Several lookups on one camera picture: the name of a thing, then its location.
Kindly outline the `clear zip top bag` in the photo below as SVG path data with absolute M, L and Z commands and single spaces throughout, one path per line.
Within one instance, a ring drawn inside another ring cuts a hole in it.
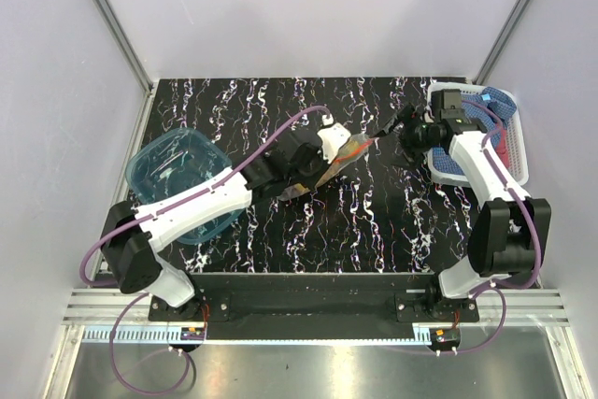
M 375 142 L 376 139 L 367 134 L 351 135 L 349 140 L 340 148 L 331 165 L 321 175 L 313 188 L 308 188 L 302 183 L 296 183 L 286 188 L 282 194 L 278 196 L 278 200 L 290 201 L 317 190 L 332 178 L 337 177 L 346 167 L 359 161 Z

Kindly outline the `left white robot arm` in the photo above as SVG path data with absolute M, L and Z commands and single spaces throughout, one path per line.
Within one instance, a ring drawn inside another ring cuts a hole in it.
M 235 168 L 163 201 L 125 213 L 105 234 L 102 253 L 124 294 L 148 293 L 184 321 L 201 311 L 189 275 L 160 255 L 191 230 L 302 183 L 314 186 L 338 150 L 323 132 L 294 131 L 273 137 Z

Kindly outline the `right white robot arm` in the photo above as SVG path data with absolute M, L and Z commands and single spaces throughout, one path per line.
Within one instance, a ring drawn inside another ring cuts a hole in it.
M 489 107 L 466 99 L 458 88 L 430 92 L 425 109 L 406 104 L 374 136 L 399 128 L 399 164 L 416 166 L 434 148 L 462 170 L 481 210 L 467 254 L 434 275 L 423 296 L 427 315 L 444 321 L 458 304 L 491 288 L 527 290 L 536 283 L 546 250 L 551 208 L 532 198 L 510 175 L 491 144 L 504 121 Z

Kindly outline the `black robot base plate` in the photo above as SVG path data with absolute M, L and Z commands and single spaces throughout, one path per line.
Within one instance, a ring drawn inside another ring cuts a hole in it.
M 192 276 L 197 295 L 172 308 L 158 297 L 150 321 L 207 319 L 211 340 L 323 344 L 414 337 L 415 324 L 479 321 L 477 304 L 440 295 L 430 274 L 233 274 Z

